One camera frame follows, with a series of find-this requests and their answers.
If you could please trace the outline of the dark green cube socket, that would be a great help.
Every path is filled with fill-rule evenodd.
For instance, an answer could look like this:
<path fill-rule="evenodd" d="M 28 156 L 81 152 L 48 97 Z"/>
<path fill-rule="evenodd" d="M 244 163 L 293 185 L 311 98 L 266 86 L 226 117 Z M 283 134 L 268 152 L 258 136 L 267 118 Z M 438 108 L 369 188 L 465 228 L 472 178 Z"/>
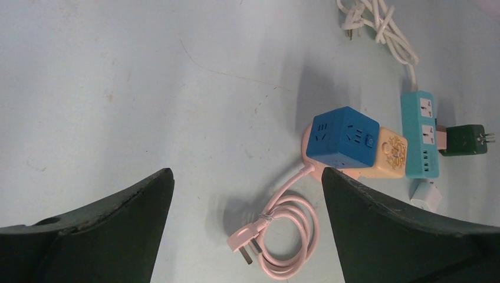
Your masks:
<path fill-rule="evenodd" d="M 466 124 L 446 128 L 446 146 L 441 155 L 471 156 L 488 152 L 488 144 L 496 142 L 494 133 L 487 133 L 481 124 Z"/>

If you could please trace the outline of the blue cube socket adapter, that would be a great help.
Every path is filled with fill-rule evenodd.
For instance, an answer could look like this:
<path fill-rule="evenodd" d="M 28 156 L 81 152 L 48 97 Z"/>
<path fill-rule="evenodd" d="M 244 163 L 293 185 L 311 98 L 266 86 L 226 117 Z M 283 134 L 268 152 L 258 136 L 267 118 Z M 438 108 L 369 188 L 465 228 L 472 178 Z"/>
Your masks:
<path fill-rule="evenodd" d="M 346 106 L 313 118 L 305 154 L 336 169 L 374 165 L 380 125 Z"/>

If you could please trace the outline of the yellow cube socket adapter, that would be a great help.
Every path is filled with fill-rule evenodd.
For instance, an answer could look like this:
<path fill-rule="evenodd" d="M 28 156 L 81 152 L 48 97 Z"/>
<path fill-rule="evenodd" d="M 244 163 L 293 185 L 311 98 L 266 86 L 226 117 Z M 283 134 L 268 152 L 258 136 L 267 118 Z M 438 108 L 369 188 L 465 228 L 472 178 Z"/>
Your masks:
<path fill-rule="evenodd" d="M 408 142 L 396 132 L 380 127 L 376 156 L 372 167 L 359 169 L 362 177 L 400 179 L 406 174 Z"/>

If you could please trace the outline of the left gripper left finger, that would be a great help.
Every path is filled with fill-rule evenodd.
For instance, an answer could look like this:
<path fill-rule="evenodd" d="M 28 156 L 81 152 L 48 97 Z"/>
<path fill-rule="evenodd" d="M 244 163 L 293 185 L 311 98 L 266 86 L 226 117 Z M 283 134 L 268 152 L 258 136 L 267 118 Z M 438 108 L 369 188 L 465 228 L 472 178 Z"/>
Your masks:
<path fill-rule="evenodd" d="M 174 185 L 164 168 L 78 209 L 1 228 L 1 281 L 149 282 Z"/>

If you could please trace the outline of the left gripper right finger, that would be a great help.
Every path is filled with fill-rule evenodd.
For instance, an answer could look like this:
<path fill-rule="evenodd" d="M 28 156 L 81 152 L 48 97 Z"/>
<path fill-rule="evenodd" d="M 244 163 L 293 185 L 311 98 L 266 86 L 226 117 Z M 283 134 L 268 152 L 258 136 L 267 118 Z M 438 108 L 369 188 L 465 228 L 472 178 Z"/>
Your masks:
<path fill-rule="evenodd" d="M 346 282 L 498 282 L 499 228 L 441 216 L 323 171 Z"/>

